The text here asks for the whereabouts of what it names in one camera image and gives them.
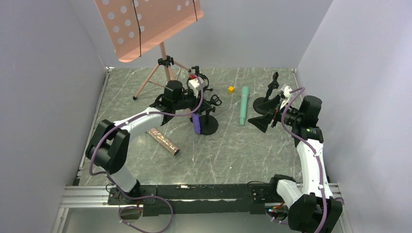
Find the black clamp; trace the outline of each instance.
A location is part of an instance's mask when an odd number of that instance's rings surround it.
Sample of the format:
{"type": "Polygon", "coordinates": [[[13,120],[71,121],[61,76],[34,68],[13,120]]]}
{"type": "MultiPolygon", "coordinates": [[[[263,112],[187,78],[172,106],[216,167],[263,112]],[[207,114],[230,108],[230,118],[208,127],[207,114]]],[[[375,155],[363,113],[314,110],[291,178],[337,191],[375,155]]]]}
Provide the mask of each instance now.
{"type": "Polygon", "coordinates": [[[166,56],[166,60],[163,60],[163,58],[159,58],[157,60],[157,63],[159,64],[159,66],[166,66],[166,67],[169,67],[170,64],[174,65],[173,58],[170,57],[169,55],[166,56]]]}
{"type": "Polygon", "coordinates": [[[191,70],[192,69],[194,69],[194,74],[196,75],[196,76],[199,76],[199,74],[200,74],[200,68],[199,68],[199,66],[193,66],[193,67],[191,67],[191,70]]]}
{"type": "Polygon", "coordinates": [[[273,89],[277,89],[279,87],[279,83],[277,82],[277,78],[279,78],[279,73],[276,71],[272,75],[272,82],[268,85],[269,89],[273,90],[273,89]]]}

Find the yellow cube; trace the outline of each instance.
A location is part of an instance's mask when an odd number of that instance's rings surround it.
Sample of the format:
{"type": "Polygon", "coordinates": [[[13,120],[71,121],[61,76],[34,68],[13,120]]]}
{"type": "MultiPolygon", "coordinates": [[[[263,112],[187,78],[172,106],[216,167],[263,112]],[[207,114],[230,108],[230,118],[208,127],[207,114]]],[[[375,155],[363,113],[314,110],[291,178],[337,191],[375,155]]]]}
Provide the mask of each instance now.
{"type": "Polygon", "coordinates": [[[232,87],[232,86],[230,86],[230,87],[227,89],[227,91],[228,91],[229,93],[233,93],[234,90],[235,90],[235,88],[232,87]]]}

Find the black elastic band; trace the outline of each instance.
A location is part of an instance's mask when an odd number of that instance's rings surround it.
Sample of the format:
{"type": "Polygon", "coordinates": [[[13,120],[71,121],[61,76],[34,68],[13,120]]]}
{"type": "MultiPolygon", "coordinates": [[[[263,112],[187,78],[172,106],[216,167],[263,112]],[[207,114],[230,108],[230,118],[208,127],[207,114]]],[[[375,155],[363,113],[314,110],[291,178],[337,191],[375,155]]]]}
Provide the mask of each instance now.
{"type": "Polygon", "coordinates": [[[140,24],[139,24],[139,19],[137,18],[137,12],[136,12],[136,6],[135,6],[135,1],[132,0],[133,2],[133,9],[135,10],[135,15],[136,15],[136,21],[137,21],[137,26],[139,27],[139,48],[140,48],[140,56],[141,57],[141,31],[140,31],[140,24]]]}
{"type": "Polygon", "coordinates": [[[194,6],[194,15],[196,16],[196,21],[197,21],[196,5],[194,4],[194,0],[193,0],[193,6],[194,6]]]}

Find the cable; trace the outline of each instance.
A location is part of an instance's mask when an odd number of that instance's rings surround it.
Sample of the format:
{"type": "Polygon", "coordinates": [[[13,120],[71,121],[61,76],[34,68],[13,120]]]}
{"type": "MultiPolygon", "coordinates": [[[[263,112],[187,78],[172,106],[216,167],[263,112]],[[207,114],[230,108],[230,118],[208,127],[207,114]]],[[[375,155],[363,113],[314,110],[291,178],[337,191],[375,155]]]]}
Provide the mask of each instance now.
{"type": "Polygon", "coordinates": [[[274,206],[273,208],[275,210],[278,210],[280,207],[282,207],[285,204],[285,201],[283,201],[280,205],[274,206]]]}
{"type": "Polygon", "coordinates": [[[106,187],[104,187],[104,189],[106,189],[106,192],[108,192],[108,193],[110,193],[110,191],[107,190],[107,187],[108,187],[109,185],[113,185],[113,184],[112,184],[112,183],[108,183],[108,184],[106,184],[106,187]]]}
{"type": "Polygon", "coordinates": [[[343,198],[341,198],[341,197],[337,197],[337,198],[335,198],[335,200],[341,200],[342,205],[345,205],[345,200],[344,200],[343,198]]]}
{"type": "Polygon", "coordinates": [[[279,220],[277,220],[275,217],[270,216],[270,214],[268,214],[268,212],[266,212],[266,215],[271,219],[271,221],[275,221],[275,222],[277,222],[277,223],[279,223],[279,224],[283,224],[283,225],[288,225],[287,222],[279,221],[279,220]]]}
{"type": "MultiPolygon", "coordinates": [[[[96,172],[96,173],[93,172],[93,164],[94,164],[94,160],[95,160],[96,155],[97,155],[97,151],[100,149],[100,147],[102,146],[103,142],[105,142],[106,138],[107,138],[112,132],[114,132],[115,130],[123,127],[124,125],[126,125],[127,122],[132,122],[132,121],[134,121],[134,120],[139,119],[140,117],[143,117],[143,116],[146,116],[146,115],[150,115],[150,114],[162,114],[162,115],[167,115],[167,116],[172,116],[172,117],[173,117],[173,116],[174,116],[174,117],[184,117],[184,116],[187,116],[187,115],[191,115],[192,113],[195,113],[195,112],[200,108],[200,106],[202,105],[202,102],[203,102],[203,87],[202,87],[202,82],[201,82],[200,78],[199,78],[196,74],[193,74],[193,73],[192,73],[191,75],[193,75],[193,76],[197,79],[197,81],[199,82],[199,86],[200,86],[200,101],[199,101],[199,104],[197,105],[197,107],[196,107],[193,111],[191,111],[191,112],[189,112],[189,113],[185,113],[185,114],[171,114],[171,113],[163,113],[163,112],[147,112],[147,113],[141,113],[141,114],[138,114],[138,115],[130,118],[128,121],[125,121],[125,122],[123,122],[123,123],[121,123],[121,124],[113,127],[113,128],[112,128],[111,130],[109,130],[105,135],[103,135],[103,137],[100,139],[99,143],[96,145],[96,148],[95,148],[95,150],[94,150],[94,152],[93,152],[93,154],[92,154],[92,156],[91,156],[91,158],[90,158],[90,165],[89,165],[89,173],[90,173],[90,175],[91,175],[91,176],[96,176],[96,175],[99,175],[99,174],[107,174],[107,172],[105,172],[105,171],[99,171],[99,172],[96,172]]],[[[139,197],[139,198],[130,197],[130,196],[128,196],[128,195],[116,184],[116,182],[114,182],[113,179],[111,179],[108,175],[107,175],[106,177],[108,178],[108,180],[109,180],[111,183],[113,183],[113,185],[116,185],[116,186],[117,186],[117,189],[118,189],[118,190],[121,192],[121,194],[122,194],[124,197],[126,197],[126,198],[129,198],[129,199],[131,199],[131,200],[141,200],[141,199],[147,199],[147,198],[156,198],[156,199],[160,199],[160,200],[164,201],[164,202],[169,206],[170,211],[171,211],[170,221],[169,221],[169,223],[167,224],[167,226],[166,226],[164,229],[162,229],[161,231],[155,232],[155,233],[162,233],[162,232],[164,232],[165,230],[167,230],[167,229],[170,227],[170,225],[172,224],[172,221],[173,221],[173,208],[172,208],[172,205],[170,205],[170,203],[169,203],[166,199],[164,199],[164,198],[162,198],[162,197],[159,197],[159,196],[144,196],[144,197],[139,197]]],[[[125,209],[137,209],[137,210],[141,210],[141,208],[136,207],[136,206],[127,206],[127,207],[122,208],[122,209],[119,211],[120,222],[122,222],[122,223],[126,224],[127,226],[132,227],[133,229],[138,230],[138,231],[140,231],[140,232],[142,232],[142,233],[151,233],[151,232],[144,231],[144,230],[142,230],[142,229],[140,229],[140,228],[138,228],[138,227],[136,227],[136,226],[134,226],[134,225],[132,225],[132,224],[130,224],[130,223],[128,223],[128,222],[125,222],[125,221],[121,218],[121,213],[122,213],[122,211],[124,211],[125,209]]]]}
{"type": "MultiPolygon", "coordinates": [[[[300,87],[298,89],[295,89],[293,91],[291,91],[291,93],[299,91],[299,93],[294,96],[292,98],[292,100],[286,105],[285,110],[283,110],[282,113],[282,118],[281,118],[281,123],[283,128],[286,130],[286,132],[288,132],[290,135],[292,135],[292,137],[299,139],[301,142],[305,143],[313,152],[314,155],[316,155],[316,150],[315,148],[309,143],[307,142],[305,139],[299,137],[298,135],[294,134],[292,131],[290,131],[288,128],[286,128],[285,125],[285,116],[286,116],[286,112],[288,111],[288,109],[290,108],[290,106],[292,105],[293,102],[295,102],[295,100],[305,91],[304,87],[300,87]]],[[[322,169],[322,162],[321,159],[319,158],[319,156],[316,156],[316,161],[318,162],[318,166],[319,166],[319,185],[322,185],[320,188],[321,190],[321,195],[322,195],[322,203],[323,203],[323,214],[322,214],[322,219],[321,222],[319,223],[319,226],[316,228],[315,233],[319,233],[321,231],[321,229],[323,228],[323,225],[325,224],[326,221],[326,212],[327,212],[327,204],[326,204],[326,197],[325,197],[325,188],[323,187],[323,169],[322,169]]]]}

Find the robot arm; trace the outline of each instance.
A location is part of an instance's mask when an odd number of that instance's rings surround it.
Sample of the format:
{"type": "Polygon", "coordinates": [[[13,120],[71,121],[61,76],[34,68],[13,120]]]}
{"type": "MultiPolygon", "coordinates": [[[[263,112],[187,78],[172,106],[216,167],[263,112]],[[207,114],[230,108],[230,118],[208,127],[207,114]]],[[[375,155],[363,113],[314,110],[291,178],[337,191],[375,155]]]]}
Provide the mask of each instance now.
{"type": "Polygon", "coordinates": [[[318,115],[322,101],[314,96],[305,96],[299,109],[285,109],[291,99],[291,88],[283,86],[278,95],[274,97],[273,105],[268,113],[263,116],[251,118],[248,121],[266,132],[272,122],[274,127],[281,121],[281,116],[286,112],[285,124],[292,126],[292,132],[309,142],[316,150],[312,150],[304,142],[294,139],[295,147],[299,153],[302,165],[303,186],[298,187],[292,177],[275,175],[270,185],[288,207],[288,224],[292,230],[301,232],[314,232],[319,226],[322,214],[327,211],[327,218],[322,232],[330,232],[342,213],[342,203],[333,199],[329,188],[323,162],[323,135],[319,127],[318,115]],[[322,173],[317,161],[319,157],[322,165],[322,173]],[[325,191],[326,206],[323,206],[322,193],[319,181],[323,176],[323,188],[325,191]]]}
{"type": "Polygon", "coordinates": [[[86,156],[91,159],[97,144],[103,136],[115,126],[125,123],[125,125],[113,131],[106,138],[96,154],[94,164],[103,168],[107,176],[125,191],[127,195],[140,197],[140,183],[133,177],[125,165],[129,141],[149,129],[166,124],[173,118],[173,116],[149,114],[149,112],[174,114],[176,110],[194,108],[198,103],[199,98],[194,95],[192,89],[184,90],[181,82],[177,80],[169,81],[164,89],[164,93],[159,95],[154,103],[143,112],[119,121],[101,121],[96,127],[86,149],[86,156]],[[146,113],[146,115],[130,121],[142,113],[146,113]]]}

